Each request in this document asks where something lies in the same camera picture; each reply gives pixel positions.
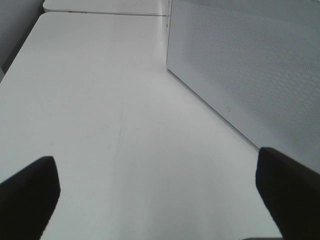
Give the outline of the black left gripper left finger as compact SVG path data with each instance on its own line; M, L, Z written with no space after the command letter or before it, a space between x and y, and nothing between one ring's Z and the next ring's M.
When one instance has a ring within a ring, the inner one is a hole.
M39 240L60 197L55 159L43 156L0 184L0 238Z

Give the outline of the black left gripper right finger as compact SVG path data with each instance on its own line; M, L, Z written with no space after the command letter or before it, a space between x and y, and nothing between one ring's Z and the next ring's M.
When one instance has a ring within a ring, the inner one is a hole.
M320 175L271 147L258 152L255 185L285 240L320 238Z

